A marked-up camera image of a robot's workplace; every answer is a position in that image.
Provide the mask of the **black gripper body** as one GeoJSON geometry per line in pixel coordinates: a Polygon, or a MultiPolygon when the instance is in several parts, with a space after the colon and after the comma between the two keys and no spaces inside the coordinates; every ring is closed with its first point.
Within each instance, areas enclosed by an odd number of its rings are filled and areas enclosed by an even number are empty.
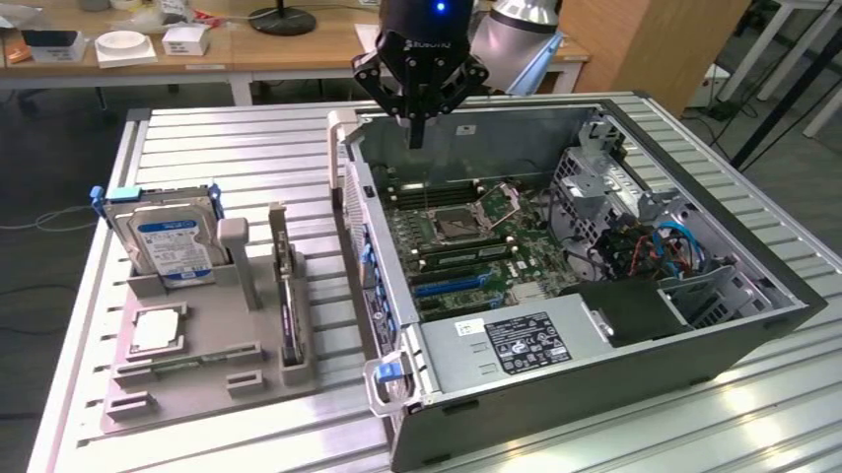
{"type": "Polygon", "coordinates": [[[393,0],[378,8],[376,54],[398,84],[418,98],[440,89],[469,56],[469,1],[393,0]]]}

